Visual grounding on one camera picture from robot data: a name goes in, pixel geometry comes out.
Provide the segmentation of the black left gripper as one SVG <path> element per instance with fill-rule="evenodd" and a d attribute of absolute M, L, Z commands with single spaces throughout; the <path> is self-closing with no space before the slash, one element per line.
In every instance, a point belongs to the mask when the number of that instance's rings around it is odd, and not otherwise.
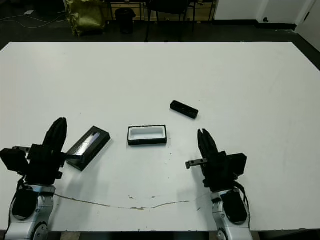
<path fill-rule="evenodd" d="M 35 185 L 53 185 L 55 180 L 61 179 L 60 172 L 67 160 L 82 162 L 82 155 L 62 152 L 67 138 L 67 119 L 58 118 L 47 131 L 43 144 L 48 147 L 34 144 L 31 147 L 14 146 L 15 153 L 22 154 L 14 163 L 14 171 L 24 176 L 25 180 Z"/>

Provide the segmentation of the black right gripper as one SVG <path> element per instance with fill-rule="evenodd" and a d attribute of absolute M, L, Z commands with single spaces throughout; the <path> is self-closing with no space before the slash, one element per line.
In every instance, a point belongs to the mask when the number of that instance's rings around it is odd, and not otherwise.
<path fill-rule="evenodd" d="M 187 161 L 186 168 L 200 166 L 204 187 L 213 193 L 231 189 L 240 176 L 240 154 L 218 152 L 216 142 L 204 128 L 198 130 L 197 140 L 202 158 Z"/>

